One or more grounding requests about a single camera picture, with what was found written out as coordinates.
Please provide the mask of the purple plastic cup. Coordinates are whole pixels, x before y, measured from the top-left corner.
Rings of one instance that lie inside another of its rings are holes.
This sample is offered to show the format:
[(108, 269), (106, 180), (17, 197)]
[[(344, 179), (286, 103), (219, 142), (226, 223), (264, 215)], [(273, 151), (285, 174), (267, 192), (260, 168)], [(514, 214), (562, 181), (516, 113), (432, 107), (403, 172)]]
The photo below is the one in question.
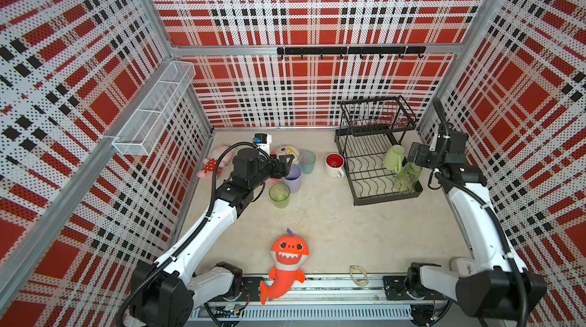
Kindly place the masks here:
[(302, 186), (302, 169), (297, 164), (292, 164), (289, 174), (282, 179), (282, 183), (288, 186), (291, 194), (297, 194)]

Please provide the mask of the short green plastic cup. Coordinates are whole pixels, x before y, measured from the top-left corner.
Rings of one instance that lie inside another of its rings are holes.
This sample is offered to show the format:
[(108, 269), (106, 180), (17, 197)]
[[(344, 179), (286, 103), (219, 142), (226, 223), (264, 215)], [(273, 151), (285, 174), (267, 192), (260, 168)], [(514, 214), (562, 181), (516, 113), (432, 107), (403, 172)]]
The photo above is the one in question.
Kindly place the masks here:
[(290, 189), (284, 183), (276, 183), (269, 190), (269, 197), (278, 209), (284, 209), (289, 204)]

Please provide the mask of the tall green plastic cup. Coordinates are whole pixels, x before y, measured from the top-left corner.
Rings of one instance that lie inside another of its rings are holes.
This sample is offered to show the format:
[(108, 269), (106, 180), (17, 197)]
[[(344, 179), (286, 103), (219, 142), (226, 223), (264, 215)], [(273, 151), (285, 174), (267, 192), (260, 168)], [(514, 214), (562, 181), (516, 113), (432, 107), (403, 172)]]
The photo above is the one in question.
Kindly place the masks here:
[(414, 191), (415, 184), (418, 182), (423, 168), (408, 162), (397, 174), (393, 190), (401, 194), (409, 194)]

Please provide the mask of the light green ceramic mug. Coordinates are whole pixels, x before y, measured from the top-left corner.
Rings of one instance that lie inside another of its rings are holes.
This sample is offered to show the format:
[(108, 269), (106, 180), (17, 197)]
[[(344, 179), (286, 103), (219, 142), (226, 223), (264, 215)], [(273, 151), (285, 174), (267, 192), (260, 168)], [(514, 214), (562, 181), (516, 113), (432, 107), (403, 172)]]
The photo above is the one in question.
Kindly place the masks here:
[(392, 172), (392, 174), (398, 174), (402, 168), (404, 153), (405, 150), (401, 145), (392, 145), (382, 160), (384, 168)]

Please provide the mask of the black wire dish rack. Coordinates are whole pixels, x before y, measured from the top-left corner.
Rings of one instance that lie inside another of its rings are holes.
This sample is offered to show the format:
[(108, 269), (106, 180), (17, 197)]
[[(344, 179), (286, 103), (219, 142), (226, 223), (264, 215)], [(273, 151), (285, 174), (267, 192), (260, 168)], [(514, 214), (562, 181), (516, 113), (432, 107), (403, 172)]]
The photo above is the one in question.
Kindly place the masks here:
[(415, 113), (402, 96), (347, 100), (340, 104), (340, 125), (334, 142), (345, 160), (344, 173), (353, 204), (366, 206), (419, 197), (413, 190), (395, 188), (398, 171), (384, 166), (386, 153), (401, 145), (405, 134), (416, 129)]

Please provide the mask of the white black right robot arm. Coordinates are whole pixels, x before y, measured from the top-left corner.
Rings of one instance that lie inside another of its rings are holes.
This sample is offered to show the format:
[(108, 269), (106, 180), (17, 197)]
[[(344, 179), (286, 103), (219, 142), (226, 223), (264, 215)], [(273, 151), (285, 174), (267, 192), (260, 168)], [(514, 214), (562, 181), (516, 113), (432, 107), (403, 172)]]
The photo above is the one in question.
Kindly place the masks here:
[(414, 143), (407, 162), (429, 168), (447, 197), (471, 258), (456, 258), (450, 267), (412, 263), (407, 288), (413, 297), (422, 289), (444, 295), (472, 318), (501, 319), (525, 326), (545, 296), (544, 277), (528, 270), (498, 220), (487, 180), (465, 158), (467, 134), (440, 133), (435, 146)]

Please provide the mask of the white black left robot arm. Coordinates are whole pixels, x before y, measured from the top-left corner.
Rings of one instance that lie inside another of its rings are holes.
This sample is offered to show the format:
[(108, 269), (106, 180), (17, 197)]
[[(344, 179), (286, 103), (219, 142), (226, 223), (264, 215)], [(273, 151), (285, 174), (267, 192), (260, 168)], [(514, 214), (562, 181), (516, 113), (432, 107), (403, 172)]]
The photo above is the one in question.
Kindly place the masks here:
[(153, 263), (141, 261), (131, 277), (131, 293), (119, 307), (115, 324), (125, 314), (148, 326), (183, 326), (192, 310), (234, 290), (239, 268), (216, 266), (197, 275), (196, 268), (219, 236), (253, 202), (254, 191), (268, 179), (288, 176), (294, 157), (270, 155), (253, 142), (238, 142), (233, 171), (221, 186), (212, 185), (210, 204), (198, 222)]

